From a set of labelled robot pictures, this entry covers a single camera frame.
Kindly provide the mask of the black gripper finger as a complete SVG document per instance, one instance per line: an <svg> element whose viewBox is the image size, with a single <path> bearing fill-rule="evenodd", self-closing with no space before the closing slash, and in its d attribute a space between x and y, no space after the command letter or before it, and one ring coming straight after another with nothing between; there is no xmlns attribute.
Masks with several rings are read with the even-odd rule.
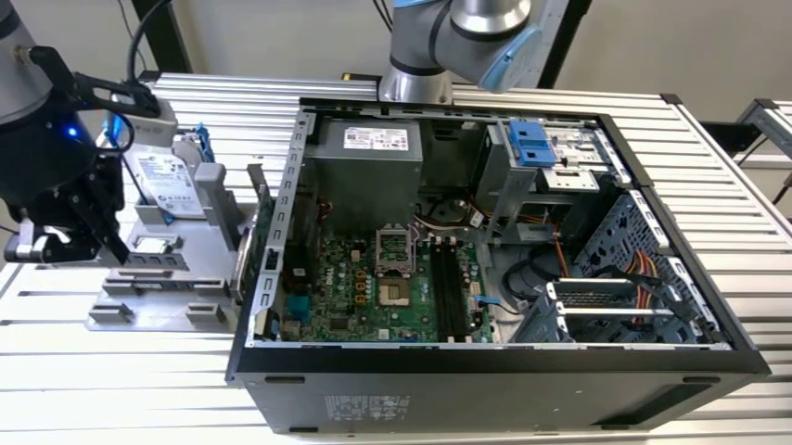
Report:
<svg viewBox="0 0 792 445"><path fill-rule="evenodd" d="M120 267L129 250L119 236L116 212L124 207L124 184L119 157L100 155L89 169L61 188L73 223L66 234L89 258Z"/></svg>
<svg viewBox="0 0 792 445"><path fill-rule="evenodd" d="M28 216L26 210L20 209L18 226L4 247L4 258L16 263L48 263L58 261L58 254L64 247L58 231L46 231Z"/></svg>

